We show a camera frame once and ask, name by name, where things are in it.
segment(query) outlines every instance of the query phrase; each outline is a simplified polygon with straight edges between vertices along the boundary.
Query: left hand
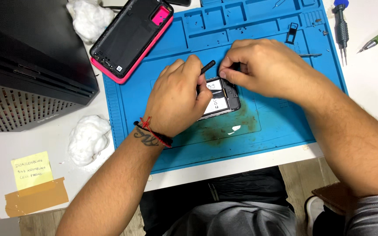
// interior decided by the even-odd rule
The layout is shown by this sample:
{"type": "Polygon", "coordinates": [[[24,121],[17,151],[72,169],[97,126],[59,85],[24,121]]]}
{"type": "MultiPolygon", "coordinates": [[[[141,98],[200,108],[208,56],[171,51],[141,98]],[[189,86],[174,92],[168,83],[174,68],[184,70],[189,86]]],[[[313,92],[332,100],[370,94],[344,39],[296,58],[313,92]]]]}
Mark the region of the left hand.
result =
{"type": "Polygon", "coordinates": [[[175,137],[204,114],[213,94],[207,88],[202,63],[195,55],[166,66],[152,88],[143,120],[150,129],[175,137]]]}

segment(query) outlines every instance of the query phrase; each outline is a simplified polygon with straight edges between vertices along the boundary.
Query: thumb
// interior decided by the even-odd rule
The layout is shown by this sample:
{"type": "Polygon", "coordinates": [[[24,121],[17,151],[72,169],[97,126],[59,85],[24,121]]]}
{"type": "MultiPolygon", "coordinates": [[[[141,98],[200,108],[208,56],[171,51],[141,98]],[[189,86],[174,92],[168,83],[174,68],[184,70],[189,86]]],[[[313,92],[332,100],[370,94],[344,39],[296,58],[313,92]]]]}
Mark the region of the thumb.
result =
{"type": "Polygon", "coordinates": [[[220,71],[220,77],[225,78],[228,82],[245,87],[249,84],[250,76],[243,72],[224,68],[220,71]]]}
{"type": "Polygon", "coordinates": [[[201,117],[205,110],[207,110],[208,104],[210,103],[211,99],[213,98],[213,93],[207,87],[207,82],[204,80],[199,85],[199,94],[196,98],[195,103],[195,111],[201,117]]]}

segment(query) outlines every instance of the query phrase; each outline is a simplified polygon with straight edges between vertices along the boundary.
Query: forearm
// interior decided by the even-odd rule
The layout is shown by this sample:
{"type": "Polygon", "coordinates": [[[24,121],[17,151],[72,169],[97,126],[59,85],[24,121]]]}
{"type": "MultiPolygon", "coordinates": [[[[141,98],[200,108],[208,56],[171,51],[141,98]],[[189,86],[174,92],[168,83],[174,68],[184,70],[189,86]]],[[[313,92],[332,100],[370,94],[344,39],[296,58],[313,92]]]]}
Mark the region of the forearm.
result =
{"type": "Polygon", "coordinates": [[[357,196],[378,195],[378,121],[328,79],[300,102],[334,174],[357,196]]]}
{"type": "Polygon", "coordinates": [[[149,133],[134,129],[89,179],[67,208],[57,235],[119,235],[126,228],[164,147],[144,135],[149,133]]]}

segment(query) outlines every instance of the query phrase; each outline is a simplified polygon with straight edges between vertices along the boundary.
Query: masking tape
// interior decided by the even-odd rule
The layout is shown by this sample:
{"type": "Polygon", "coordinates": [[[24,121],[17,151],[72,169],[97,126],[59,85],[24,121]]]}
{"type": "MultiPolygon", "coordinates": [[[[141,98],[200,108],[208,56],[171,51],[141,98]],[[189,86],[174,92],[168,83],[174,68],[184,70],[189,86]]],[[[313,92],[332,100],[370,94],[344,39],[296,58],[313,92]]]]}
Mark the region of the masking tape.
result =
{"type": "Polygon", "coordinates": [[[27,215],[68,202],[64,177],[5,195],[5,211],[9,217],[27,215]]]}

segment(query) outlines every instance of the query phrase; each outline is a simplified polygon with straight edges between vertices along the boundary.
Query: black computer case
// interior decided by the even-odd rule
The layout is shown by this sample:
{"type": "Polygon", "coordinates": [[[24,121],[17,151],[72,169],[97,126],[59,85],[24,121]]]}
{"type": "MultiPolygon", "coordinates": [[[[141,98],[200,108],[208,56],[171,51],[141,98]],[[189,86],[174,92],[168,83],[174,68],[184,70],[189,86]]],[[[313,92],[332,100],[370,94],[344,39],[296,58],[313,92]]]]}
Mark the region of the black computer case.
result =
{"type": "Polygon", "coordinates": [[[67,0],[0,0],[0,132],[87,105],[98,92],[67,0]]]}

